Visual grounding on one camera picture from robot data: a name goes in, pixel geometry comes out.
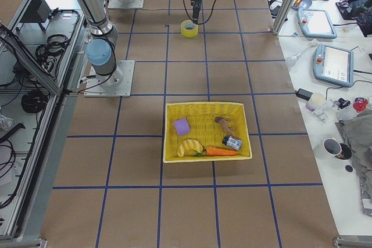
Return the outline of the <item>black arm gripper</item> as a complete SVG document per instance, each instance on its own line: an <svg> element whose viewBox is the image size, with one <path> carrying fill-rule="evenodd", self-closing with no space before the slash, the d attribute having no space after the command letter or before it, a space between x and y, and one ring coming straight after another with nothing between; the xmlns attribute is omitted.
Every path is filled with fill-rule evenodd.
<svg viewBox="0 0 372 248"><path fill-rule="evenodd" d="M202 0L192 0L191 1L191 6L192 6L192 20L193 23L198 25L198 20L199 20L199 14L201 11L202 7Z"/></svg>

